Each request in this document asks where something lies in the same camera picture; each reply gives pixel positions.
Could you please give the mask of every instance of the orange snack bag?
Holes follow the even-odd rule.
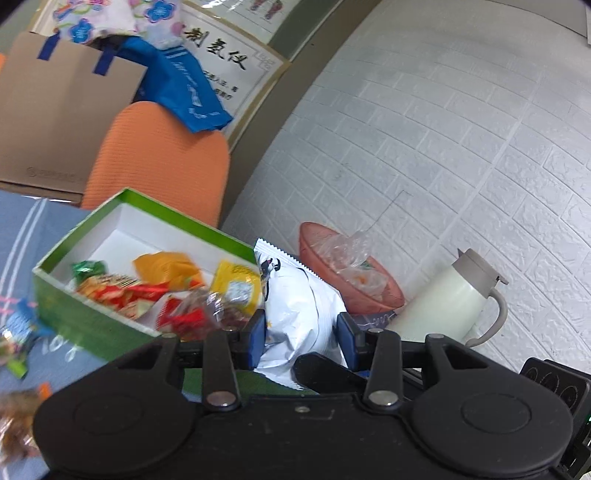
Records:
[[[172,291],[190,290],[205,285],[201,270],[188,255],[180,252],[158,252],[134,260],[140,279],[152,285],[168,283]]]

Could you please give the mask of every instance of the blue gripper pad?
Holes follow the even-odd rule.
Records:
[[[250,330],[248,342],[248,368],[253,370],[261,360],[265,350],[265,338],[267,337],[267,317],[264,310],[257,310],[254,314],[256,321]]]
[[[360,333],[361,331],[351,318],[351,315],[346,312],[339,313],[336,318],[336,338],[345,356],[347,366],[353,372],[357,371],[359,366],[359,356],[355,348],[355,340],[356,336]]]

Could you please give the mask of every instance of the yellow snack package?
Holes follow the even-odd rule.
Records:
[[[222,260],[209,290],[221,293],[227,301],[252,316],[261,295],[261,276],[244,265]]]
[[[205,285],[201,270],[188,255],[180,252],[158,252],[134,260],[140,279],[152,285],[168,283],[170,290],[190,290]]]

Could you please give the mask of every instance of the blue strap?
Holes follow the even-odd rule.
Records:
[[[56,49],[57,42],[59,42],[59,40],[60,40],[59,33],[56,33],[55,35],[52,35],[47,40],[45,40],[45,43],[43,44],[43,48],[39,52],[39,56],[37,58],[39,60],[45,60],[45,61],[49,60],[49,58],[51,57],[51,54]]]
[[[96,73],[97,75],[102,75],[103,77],[107,75],[109,71],[109,67],[111,66],[111,62],[115,58],[115,50],[112,47],[105,47],[102,55],[99,58],[99,61],[96,63],[96,67],[92,73]]]

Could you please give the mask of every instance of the white snack bag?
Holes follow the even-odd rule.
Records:
[[[339,292],[261,238],[256,242],[255,256],[263,275],[267,316],[265,352],[255,372],[301,390],[291,375],[300,355],[318,352],[346,365],[333,335],[337,315],[346,312]]]

